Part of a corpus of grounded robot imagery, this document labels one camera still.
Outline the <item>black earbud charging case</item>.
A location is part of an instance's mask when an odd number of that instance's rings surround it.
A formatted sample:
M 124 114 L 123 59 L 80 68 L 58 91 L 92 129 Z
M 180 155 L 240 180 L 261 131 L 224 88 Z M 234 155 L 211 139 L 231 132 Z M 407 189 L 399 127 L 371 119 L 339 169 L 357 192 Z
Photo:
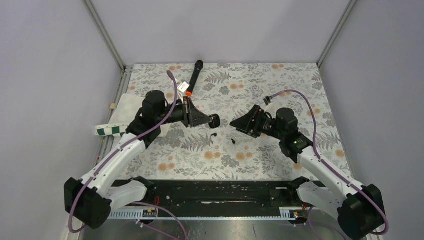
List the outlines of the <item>black earbud charging case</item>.
M 221 125 L 221 118 L 218 114 L 212 114 L 209 116 L 208 126 L 210 129 L 216 129 Z

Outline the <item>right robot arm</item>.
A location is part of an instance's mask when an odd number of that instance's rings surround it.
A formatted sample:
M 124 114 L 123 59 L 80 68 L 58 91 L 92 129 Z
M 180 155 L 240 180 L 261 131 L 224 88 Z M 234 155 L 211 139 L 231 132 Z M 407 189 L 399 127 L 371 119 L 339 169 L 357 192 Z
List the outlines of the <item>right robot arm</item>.
M 339 227 L 352 240 L 375 234 L 387 222 L 382 192 L 374 184 L 368 186 L 346 175 L 325 160 L 313 142 L 303 135 L 298 119 L 290 108 L 280 108 L 275 117 L 254 105 L 245 115 L 230 122 L 237 131 L 253 138 L 262 134 L 279 140 L 281 152 L 311 172 L 325 189 L 299 177 L 287 191 L 293 206 L 303 202 L 337 220 Z

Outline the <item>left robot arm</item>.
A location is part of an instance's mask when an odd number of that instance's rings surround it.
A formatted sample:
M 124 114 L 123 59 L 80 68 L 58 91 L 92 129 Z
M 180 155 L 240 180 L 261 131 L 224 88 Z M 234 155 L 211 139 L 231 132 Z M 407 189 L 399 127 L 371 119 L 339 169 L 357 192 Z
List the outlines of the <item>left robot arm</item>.
M 83 177 L 70 178 L 64 184 L 68 225 L 71 226 L 73 218 L 77 218 L 91 229 L 97 229 L 110 213 L 133 202 L 144 206 L 152 204 L 155 192 L 142 177 L 131 179 L 117 188 L 112 185 L 125 167 L 160 136 L 161 126 L 178 122 L 186 128 L 208 124 L 215 129 L 221 124 L 219 115 L 201 112 L 190 97 L 169 104 L 162 91 L 148 92 L 136 117 L 110 153 Z

